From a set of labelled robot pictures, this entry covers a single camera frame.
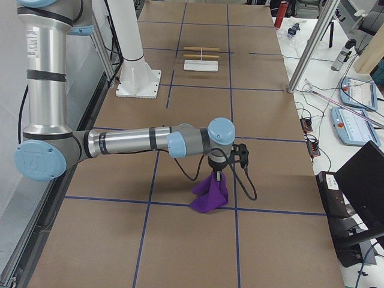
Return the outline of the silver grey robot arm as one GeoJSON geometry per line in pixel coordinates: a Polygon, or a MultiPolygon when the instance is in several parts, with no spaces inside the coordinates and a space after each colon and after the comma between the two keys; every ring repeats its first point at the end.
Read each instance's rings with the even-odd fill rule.
{"type": "Polygon", "coordinates": [[[175,160],[190,155],[207,158],[214,179],[235,159],[234,124],[212,120],[206,128],[190,124],[137,130],[97,132],[91,129],[108,88],[121,97],[155,98],[161,71],[145,61],[134,4],[105,3],[118,50],[113,68],[91,1],[18,1],[17,14],[25,24],[28,85],[23,102],[29,106],[29,125],[20,127],[14,162],[19,172],[36,181],[60,177],[81,161],[99,155],[167,152],[175,160]],[[69,35],[86,36],[98,53],[104,74],[77,130],[67,124],[66,42],[69,35]]]}

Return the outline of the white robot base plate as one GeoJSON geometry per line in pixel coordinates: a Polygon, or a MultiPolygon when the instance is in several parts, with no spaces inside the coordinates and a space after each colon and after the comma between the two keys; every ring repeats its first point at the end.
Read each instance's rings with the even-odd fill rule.
{"type": "Polygon", "coordinates": [[[122,71],[119,85],[116,89],[117,97],[155,99],[161,80],[161,71],[150,69],[140,74],[134,68],[122,71]]]}

